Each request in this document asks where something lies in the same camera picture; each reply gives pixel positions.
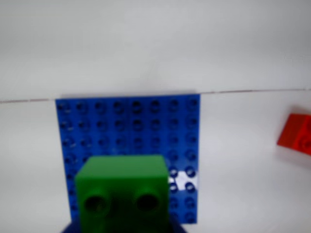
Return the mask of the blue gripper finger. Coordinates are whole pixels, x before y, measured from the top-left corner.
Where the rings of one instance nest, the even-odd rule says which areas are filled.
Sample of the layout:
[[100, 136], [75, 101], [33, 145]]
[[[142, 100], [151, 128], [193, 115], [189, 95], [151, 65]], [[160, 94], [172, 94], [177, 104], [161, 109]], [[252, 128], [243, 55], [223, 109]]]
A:
[[80, 221], [72, 221], [61, 233], [81, 233]]
[[174, 215], [169, 216], [169, 233], [187, 233]]

